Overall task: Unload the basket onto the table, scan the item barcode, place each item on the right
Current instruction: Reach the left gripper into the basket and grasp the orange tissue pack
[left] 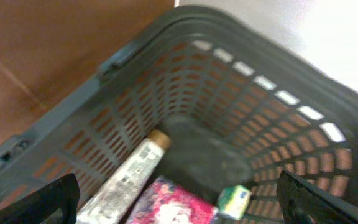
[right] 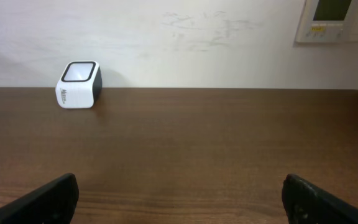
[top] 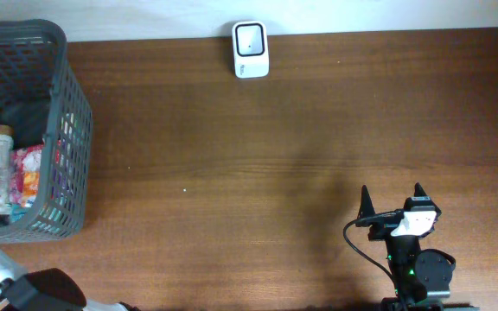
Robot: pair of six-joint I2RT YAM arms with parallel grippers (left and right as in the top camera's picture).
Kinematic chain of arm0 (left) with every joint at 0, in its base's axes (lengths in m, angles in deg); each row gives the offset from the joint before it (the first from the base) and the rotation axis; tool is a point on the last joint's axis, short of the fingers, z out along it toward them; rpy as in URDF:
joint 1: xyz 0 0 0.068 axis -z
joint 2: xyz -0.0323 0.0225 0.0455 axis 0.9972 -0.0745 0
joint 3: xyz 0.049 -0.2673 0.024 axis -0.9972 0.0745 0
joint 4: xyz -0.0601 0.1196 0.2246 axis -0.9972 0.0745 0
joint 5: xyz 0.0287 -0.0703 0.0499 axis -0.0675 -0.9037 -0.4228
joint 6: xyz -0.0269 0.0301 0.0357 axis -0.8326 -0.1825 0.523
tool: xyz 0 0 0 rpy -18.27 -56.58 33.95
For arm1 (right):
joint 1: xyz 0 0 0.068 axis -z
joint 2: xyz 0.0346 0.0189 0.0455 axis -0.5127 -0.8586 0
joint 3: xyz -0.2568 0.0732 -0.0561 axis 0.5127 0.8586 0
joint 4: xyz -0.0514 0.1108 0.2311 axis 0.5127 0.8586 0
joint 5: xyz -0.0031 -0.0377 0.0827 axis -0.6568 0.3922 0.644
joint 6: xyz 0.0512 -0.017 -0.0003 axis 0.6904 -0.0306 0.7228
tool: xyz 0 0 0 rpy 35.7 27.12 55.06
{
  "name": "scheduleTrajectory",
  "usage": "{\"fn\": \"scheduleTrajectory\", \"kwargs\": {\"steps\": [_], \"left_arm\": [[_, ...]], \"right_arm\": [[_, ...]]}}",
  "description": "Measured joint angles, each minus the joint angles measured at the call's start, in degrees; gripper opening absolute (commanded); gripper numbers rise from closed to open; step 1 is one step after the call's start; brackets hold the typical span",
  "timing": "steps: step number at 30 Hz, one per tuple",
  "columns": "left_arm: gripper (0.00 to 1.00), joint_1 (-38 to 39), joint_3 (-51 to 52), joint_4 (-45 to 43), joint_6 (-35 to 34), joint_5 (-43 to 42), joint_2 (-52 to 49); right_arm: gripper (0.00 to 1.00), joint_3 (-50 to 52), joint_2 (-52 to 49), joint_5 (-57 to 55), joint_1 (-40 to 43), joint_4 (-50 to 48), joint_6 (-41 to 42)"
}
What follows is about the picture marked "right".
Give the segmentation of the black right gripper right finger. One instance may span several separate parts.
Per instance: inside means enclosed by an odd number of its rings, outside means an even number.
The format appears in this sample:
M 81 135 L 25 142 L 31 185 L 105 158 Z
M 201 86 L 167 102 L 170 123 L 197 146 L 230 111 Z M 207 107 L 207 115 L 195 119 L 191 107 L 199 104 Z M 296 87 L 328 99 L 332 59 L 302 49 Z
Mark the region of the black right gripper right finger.
M 290 224 L 358 224 L 358 208 L 295 174 L 283 182 L 282 202 Z

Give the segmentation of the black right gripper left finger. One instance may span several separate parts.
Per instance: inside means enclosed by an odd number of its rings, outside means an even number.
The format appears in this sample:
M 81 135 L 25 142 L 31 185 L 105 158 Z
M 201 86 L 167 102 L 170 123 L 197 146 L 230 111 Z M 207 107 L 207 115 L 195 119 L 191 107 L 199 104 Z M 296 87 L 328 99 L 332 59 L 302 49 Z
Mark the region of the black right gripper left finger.
M 74 174 L 65 174 L 0 208 L 0 223 L 70 223 L 79 199 Z

